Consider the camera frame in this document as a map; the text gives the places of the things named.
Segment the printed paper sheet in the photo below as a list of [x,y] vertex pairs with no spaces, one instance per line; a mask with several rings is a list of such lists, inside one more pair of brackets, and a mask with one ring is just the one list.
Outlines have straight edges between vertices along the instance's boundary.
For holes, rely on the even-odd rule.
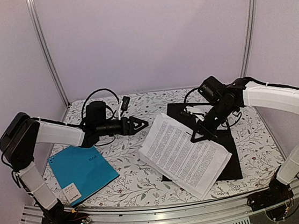
[[227,165],[223,147],[191,142],[190,129],[166,114],[156,115],[139,149],[140,160],[189,194],[204,199]]

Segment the black clip folder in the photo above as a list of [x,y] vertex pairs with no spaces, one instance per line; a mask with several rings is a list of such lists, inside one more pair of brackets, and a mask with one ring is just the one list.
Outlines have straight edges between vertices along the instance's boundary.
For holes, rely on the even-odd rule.
[[[188,127],[191,130],[190,134],[192,135],[193,129],[196,128],[196,118],[193,114],[189,114],[188,112],[186,112],[185,108],[190,106],[196,107],[198,110],[200,110],[198,106],[202,105],[206,105],[206,103],[201,103],[200,105],[198,105],[197,103],[168,103],[166,115],[176,120],[180,124]],[[217,178],[217,181],[243,179],[243,173],[239,163],[238,152],[236,149],[234,138],[232,136],[231,129],[217,129],[215,135],[215,139],[211,141],[203,140],[203,142],[212,144],[214,147],[221,146],[231,154],[228,163]]]

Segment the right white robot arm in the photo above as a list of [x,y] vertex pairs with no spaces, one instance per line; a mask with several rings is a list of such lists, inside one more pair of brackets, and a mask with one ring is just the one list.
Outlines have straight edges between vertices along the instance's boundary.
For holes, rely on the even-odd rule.
[[[261,82],[252,77],[237,78],[223,84],[210,76],[196,89],[207,101],[206,113],[187,105],[184,112],[196,118],[192,142],[217,139],[217,129],[228,116],[244,107],[266,108],[299,116],[299,87]],[[274,183],[265,195],[270,204],[277,204],[285,196],[285,185],[299,173],[299,143],[277,169]]]

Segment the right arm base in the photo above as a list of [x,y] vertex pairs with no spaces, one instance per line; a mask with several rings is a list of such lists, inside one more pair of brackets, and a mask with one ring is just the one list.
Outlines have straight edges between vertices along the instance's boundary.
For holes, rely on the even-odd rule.
[[[267,189],[254,192],[247,197],[247,205],[252,211],[255,212],[264,208],[269,208],[287,200],[291,202],[294,194],[289,184],[284,185],[278,181],[276,177],[273,177],[268,186]],[[266,214],[270,220],[279,222],[286,219],[289,209],[289,204],[282,204],[281,206],[267,211]]]

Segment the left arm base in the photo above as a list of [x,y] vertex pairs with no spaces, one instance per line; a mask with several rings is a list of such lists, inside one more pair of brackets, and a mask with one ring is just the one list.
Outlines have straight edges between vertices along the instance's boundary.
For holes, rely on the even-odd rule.
[[50,209],[44,208],[41,204],[38,205],[42,212],[42,224],[90,224],[91,218],[88,214],[79,212],[78,210],[66,211],[60,200]]

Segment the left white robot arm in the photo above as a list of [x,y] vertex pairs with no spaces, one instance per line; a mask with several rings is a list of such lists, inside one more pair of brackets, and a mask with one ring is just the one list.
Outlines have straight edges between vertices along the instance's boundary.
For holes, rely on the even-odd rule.
[[93,101],[83,104],[81,122],[78,125],[64,124],[44,118],[31,117],[18,112],[0,137],[2,163],[17,174],[18,182],[32,196],[39,207],[48,211],[47,218],[54,224],[67,224],[69,216],[57,207],[59,201],[39,173],[35,164],[38,144],[63,144],[90,148],[102,136],[132,136],[148,127],[146,120],[134,116],[125,117],[129,97],[118,101],[118,116],[106,116],[107,104]]

